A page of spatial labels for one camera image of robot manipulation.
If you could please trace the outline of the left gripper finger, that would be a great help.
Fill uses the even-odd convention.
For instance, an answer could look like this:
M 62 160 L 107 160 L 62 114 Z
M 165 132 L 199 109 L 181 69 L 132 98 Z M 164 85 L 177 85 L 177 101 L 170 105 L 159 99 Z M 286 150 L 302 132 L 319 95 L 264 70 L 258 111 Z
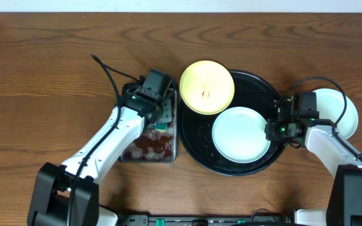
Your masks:
M 159 124 L 170 123 L 173 120 L 173 111 L 172 111 L 172 99 L 165 99 L 162 102 L 162 116 L 158 120 Z
M 177 104 L 178 104 L 178 83 L 176 80 L 172 80 L 171 81 L 171 88 L 172 88 L 172 109 L 176 110 L 177 109 Z

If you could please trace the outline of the pale green plate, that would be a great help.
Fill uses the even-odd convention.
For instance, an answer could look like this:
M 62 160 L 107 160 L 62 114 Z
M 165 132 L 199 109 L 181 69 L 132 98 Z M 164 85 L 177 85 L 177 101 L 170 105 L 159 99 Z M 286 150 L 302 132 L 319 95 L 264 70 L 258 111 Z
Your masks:
M 265 135 L 265 118 L 247 107 L 233 107 L 216 118 L 212 140 L 219 153 L 235 163 L 252 163 L 262 158 L 271 142 Z
M 314 90 L 317 96 L 317 110 L 320 119 L 330 119 L 333 122 L 341 115 L 344 108 L 342 94 L 333 89 Z M 346 111 L 338 122 L 337 128 L 345 139 L 349 139 L 357 130 L 359 117 L 358 111 L 352 101 L 346 97 Z

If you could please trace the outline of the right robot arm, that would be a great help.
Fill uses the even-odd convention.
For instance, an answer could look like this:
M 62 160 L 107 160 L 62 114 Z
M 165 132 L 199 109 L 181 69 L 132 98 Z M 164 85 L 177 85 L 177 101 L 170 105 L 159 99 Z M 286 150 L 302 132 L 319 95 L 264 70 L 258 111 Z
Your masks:
M 334 178 L 325 210 L 300 209 L 297 225 L 362 225 L 362 153 L 345 140 L 336 123 L 321 119 L 314 94 L 275 101 L 277 114 L 267 120 L 266 138 L 305 148 Z

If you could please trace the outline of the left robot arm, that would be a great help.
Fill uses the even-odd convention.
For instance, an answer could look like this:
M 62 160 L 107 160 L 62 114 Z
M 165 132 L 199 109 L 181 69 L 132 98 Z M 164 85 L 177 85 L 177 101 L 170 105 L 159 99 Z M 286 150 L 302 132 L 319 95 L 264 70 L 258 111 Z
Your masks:
M 108 120 L 88 143 L 61 165 L 45 163 L 36 175 L 28 225 L 117 225 L 116 213 L 99 204 L 99 187 L 124 150 L 165 117 L 177 84 L 148 82 L 118 97 Z

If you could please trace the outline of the green yellow sponge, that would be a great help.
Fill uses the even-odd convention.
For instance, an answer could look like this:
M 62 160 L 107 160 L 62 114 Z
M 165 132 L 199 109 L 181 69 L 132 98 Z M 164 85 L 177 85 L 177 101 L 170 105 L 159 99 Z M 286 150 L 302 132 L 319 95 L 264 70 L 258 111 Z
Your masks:
M 155 124 L 155 130 L 159 132 L 165 132 L 167 130 L 167 123 L 156 123 Z

